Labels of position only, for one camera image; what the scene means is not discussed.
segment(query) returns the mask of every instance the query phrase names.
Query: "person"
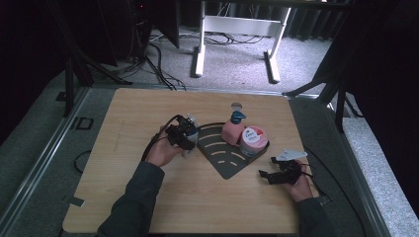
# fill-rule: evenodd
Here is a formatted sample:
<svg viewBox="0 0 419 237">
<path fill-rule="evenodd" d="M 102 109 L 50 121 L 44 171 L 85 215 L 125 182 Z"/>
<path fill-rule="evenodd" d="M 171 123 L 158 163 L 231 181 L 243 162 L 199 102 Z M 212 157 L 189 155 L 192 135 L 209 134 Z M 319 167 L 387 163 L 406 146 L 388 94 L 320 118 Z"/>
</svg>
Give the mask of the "person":
<svg viewBox="0 0 419 237">
<path fill-rule="evenodd" d="M 98 237 L 147 236 L 164 178 L 161 167 L 182 151 L 160 135 L 145 160 L 138 164 L 125 193 L 112 206 L 111 215 L 99 226 Z M 301 166 L 301 170 L 305 172 L 305 166 Z M 301 175 L 293 186 L 282 186 L 296 202 L 300 236 L 334 236 L 334 228 L 319 202 L 312 197 L 305 175 Z"/>
<path fill-rule="evenodd" d="M 299 236 L 311 237 L 332 237 L 336 236 L 335 228 L 321 206 L 320 202 L 313 197 L 310 183 L 304 174 L 306 165 L 296 160 L 301 167 L 301 175 L 295 184 L 281 184 L 281 186 L 290 194 L 296 203 L 299 214 Z"/>
</svg>

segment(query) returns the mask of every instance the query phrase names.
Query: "label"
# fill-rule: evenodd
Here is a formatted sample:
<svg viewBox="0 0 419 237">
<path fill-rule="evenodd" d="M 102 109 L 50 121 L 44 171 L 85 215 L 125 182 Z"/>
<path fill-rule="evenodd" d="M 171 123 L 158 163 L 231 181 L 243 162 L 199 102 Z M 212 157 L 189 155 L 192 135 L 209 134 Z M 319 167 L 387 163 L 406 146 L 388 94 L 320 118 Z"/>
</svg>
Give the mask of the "label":
<svg viewBox="0 0 419 237">
<path fill-rule="evenodd" d="M 246 143 L 253 143 L 253 142 L 259 141 L 260 139 L 261 139 L 261 136 L 258 134 L 258 132 L 255 129 L 251 127 L 244 129 L 243 140 Z"/>
</svg>

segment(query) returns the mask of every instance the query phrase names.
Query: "person's right hand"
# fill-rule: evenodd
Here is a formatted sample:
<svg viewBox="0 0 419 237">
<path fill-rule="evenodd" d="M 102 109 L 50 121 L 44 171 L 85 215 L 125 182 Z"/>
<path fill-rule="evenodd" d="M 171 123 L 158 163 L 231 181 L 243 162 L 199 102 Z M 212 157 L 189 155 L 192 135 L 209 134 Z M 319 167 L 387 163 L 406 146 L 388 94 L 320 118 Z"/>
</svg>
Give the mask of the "person's right hand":
<svg viewBox="0 0 419 237">
<path fill-rule="evenodd" d="M 301 167 L 301 171 L 305 173 L 307 167 L 302 165 L 302 163 L 298 160 L 296 160 L 296 162 L 298 162 L 299 167 Z M 308 178 L 305 174 L 301 174 L 294 185 L 282 184 L 281 186 L 288 191 L 295 202 L 299 202 L 307 198 L 313 198 L 310 183 L 308 182 Z"/>
</svg>

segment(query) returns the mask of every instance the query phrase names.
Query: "wooden board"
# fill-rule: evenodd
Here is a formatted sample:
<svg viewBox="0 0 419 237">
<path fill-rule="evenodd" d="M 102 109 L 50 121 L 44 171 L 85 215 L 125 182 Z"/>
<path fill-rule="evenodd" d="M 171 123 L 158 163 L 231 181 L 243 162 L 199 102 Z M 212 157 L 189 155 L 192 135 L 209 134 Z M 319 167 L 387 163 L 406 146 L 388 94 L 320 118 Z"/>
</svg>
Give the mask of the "wooden board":
<svg viewBox="0 0 419 237">
<path fill-rule="evenodd" d="M 243 106 L 246 126 L 263 127 L 270 147 L 255 162 L 225 180 L 196 149 L 163 167 L 152 233 L 296 233 L 293 200 L 258 171 L 278 172 L 270 161 L 284 149 L 303 151 L 289 102 L 280 96 L 119 89 L 109 107 L 63 228 L 93 233 L 124 193 L 151 137 L 172 116 L 191 114 L 200 124 L 227 121 L 230 105 Z"/>
</svg>

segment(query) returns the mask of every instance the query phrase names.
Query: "metal frame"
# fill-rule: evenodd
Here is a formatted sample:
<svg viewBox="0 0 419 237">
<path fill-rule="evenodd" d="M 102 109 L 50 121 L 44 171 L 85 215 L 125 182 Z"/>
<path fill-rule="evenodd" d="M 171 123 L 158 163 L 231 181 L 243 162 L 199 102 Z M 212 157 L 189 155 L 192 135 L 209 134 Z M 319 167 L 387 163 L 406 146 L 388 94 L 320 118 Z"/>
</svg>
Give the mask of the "metal frame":
<svg viewBox="0 0 419 237">
<path fill-rule="evenodd" d="M 287 9 L 280 21 L 265 21 L 219 16 L 206 16 L 206 1 L 201 2 L 200 45 L 198 48 L 197 67 L 195 75 L 204 75 L 204 60 L 206 56 L 205 32 L 219 32 L 275 38 L 272 49 L 265 52 L 265 59 L 271 79 L 274 83 L 281 81 L 277 64 L 277 52 L 280 46 L 291 8 Z"/>
</svg>

